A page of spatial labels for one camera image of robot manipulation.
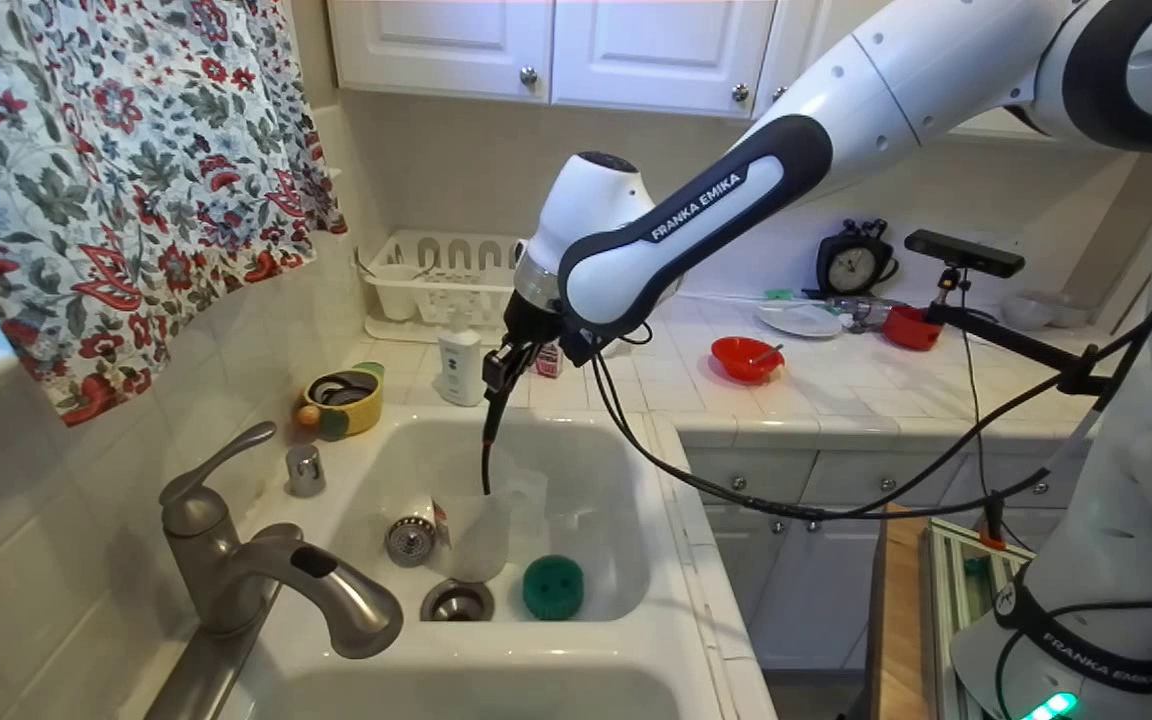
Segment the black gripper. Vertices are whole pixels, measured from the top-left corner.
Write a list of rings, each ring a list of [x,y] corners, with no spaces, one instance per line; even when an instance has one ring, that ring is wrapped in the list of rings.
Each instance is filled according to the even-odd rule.
[[[543,344],[552,344],[564,332],[558,315],[549,308],[528,306],[523,296],[511,296],[505,306],[505,360],[528,365]]]

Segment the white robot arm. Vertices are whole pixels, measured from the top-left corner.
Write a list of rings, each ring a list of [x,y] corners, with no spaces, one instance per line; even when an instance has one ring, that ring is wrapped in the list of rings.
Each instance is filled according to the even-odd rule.
[[[1152,0],[880,0],[672,198],[617,158],[572,158],[490,365],[549,344],[589,360],[786,203],[1010,227],[1063,149],[1152,161]],[[1152,308],[1131,350],[1063,521],[950,640],[950,678],[993,720],[1152,720]]]

